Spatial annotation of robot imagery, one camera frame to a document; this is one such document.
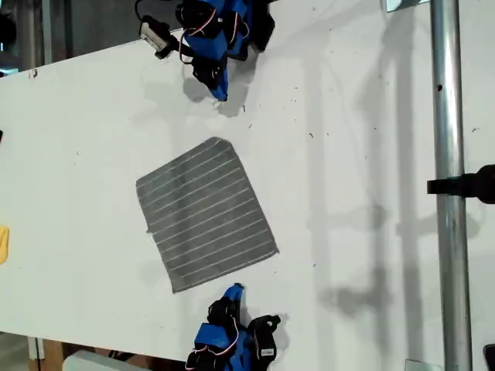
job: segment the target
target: white label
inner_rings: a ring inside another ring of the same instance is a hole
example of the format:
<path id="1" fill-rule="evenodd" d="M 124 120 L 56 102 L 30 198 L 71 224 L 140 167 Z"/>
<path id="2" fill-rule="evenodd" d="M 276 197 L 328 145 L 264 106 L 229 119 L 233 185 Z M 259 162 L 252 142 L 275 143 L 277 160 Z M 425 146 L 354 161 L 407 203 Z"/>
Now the white label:
<path id="1" fill-rule="evenodd" d="M 261 356 L 273 356 L 275 354 L 274 349 L 262 349 L 261 350 Z"/>

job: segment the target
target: gray striped cloth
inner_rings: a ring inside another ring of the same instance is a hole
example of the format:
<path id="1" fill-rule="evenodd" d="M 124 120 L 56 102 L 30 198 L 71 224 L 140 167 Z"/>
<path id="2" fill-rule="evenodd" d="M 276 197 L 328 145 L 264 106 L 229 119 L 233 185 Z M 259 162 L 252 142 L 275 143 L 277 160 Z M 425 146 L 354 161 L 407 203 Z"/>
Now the gray striped cloth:
<path id="1" fill-rule="evenodd" d="M 136 188 L 173 292 L 278 252 L 241 160 L 224 139 L 208 139 Z"/>

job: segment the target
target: table surface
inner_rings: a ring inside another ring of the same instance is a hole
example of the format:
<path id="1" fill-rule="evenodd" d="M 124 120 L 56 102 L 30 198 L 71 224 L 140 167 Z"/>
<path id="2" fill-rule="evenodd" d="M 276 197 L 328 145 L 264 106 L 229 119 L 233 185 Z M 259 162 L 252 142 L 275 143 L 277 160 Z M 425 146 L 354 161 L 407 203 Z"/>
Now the table surface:
<path id="1" fill-rule="evenodd" d="M 495 3 L 461 1 L 466 171 L 493 163 Z M 429 6 L 284 0 L 220 108 L 178 56 L 130 43 L 0 80 L 0 330 L 185 359 L 246 285 L 279 313 L 273 369 L 443 363 Z M 172 294 L 135 181 L 209 137 L 233 144 L 280 254 Z M 495 209 L 467 201 L 475 369 L 495 340 Z"/>

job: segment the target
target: metal pole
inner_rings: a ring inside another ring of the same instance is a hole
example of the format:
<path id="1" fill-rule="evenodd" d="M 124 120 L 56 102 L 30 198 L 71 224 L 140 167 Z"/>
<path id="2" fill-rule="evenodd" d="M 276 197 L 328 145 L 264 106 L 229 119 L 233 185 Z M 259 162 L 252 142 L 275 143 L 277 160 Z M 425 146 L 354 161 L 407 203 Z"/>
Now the metal pole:
<path id="1" fill-rule="evenodd" d="M 437 179 L 464 173 L 459 0 L 432 0 Z M 472 371 L 466 203 L 437 196 L 445 371 Z"/>

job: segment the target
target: yellow object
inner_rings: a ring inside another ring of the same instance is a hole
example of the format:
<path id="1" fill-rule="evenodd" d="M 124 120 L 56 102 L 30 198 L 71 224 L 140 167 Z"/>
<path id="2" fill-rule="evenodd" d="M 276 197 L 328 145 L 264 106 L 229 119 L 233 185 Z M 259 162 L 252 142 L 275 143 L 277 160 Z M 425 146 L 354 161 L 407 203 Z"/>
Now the yellow object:
<path id="1" fill-rule="evenodd" d="M 9 257 L 9 228 L 0 226 L 0 264 Z"/>

